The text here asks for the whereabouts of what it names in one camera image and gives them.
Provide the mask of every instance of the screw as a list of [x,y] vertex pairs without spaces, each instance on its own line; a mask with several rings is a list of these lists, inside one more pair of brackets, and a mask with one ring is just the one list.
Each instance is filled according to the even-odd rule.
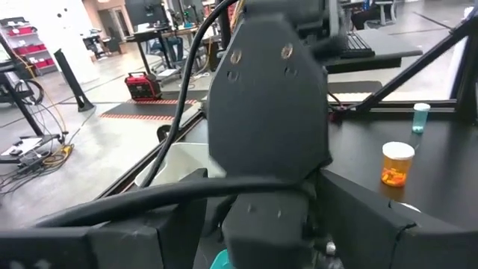
[[285,45],[285,47],[282,48],[282,51],[281,51],[282,59],[288,59],[292,55],[292,50],[293,50],[292,44],[289,43]]
[[237,64],[239,63],[240,61],[240,57],[242,56],[242,52],[238,49],[235,49],[233,52],[232,52],[232,55],[231,55],[231,63],[232,64]]

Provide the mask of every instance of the black table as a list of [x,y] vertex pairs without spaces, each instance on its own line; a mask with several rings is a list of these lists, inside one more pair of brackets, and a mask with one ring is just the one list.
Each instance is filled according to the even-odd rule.
[[420,48],[376,29],[355,32],[375,51],[368,58],[332,59],[324,63],[329,74],[400,67],[402,58],[422,55]]
[[[207,143],[207,121],[185,142]],[[429,121],[422,135],[412,121],[345,121],[329,127],[334,161],[327,167],[363,187],[468,229],[478,229],[478,129],[460,123]],[[417,146],[404,188],[380,182],[382,145],[402,141]]]
[[149,40],[158,38],[159,43],[161,46],[164,48],[164,60],[166,61],[166,66],[168,69],[172,69],[171,63],[170,63],[170,58],[168,56],[168,48],[166,46],[166,43],[164,42],[163,35],[162,33],[164,31],[169,31],[170,27],[168,25],[164,26],[159,26],[155,28],[149,28],[145,31],[138,31],[135,32],[132,36],[126,38],[126,42],[136,42],[138,49],[140,50],[140,55],[141,55],[141,60],[143,61],[145,70],[148,74],[151,73],[151,69],[149,68],[148,61],[146,59],[146,56],[144,55],[144,50],[143,47],[141,46],[142,42],[147,42]]

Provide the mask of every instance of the office chair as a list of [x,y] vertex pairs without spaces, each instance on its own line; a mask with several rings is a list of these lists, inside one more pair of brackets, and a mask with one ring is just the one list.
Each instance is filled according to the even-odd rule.
[[164,52],[161,51],[160,49],[151,49],[151,46],[149,45],[148,42],[145,42],[146,44],[146,49],[145,49],[145,53],[147,55],[155,55],[155,56],[159,56],[161,58],[161,62],[153,65],[151,67],[151,71],[153,72],[157,72],[157,70],[160,68],[160,67],[164,67],[164,69],[167,69],[166,68],[166,61],[164,60]]
[[[380,7],[380,19],[373,19],[366,21],[365,25],[368,28],[379,28],[381,26],[393,25],[397,22],[397,4],[395,0],[391,1],[375,1]],[[390,16],[385,14],[385,7],[390,5]]]

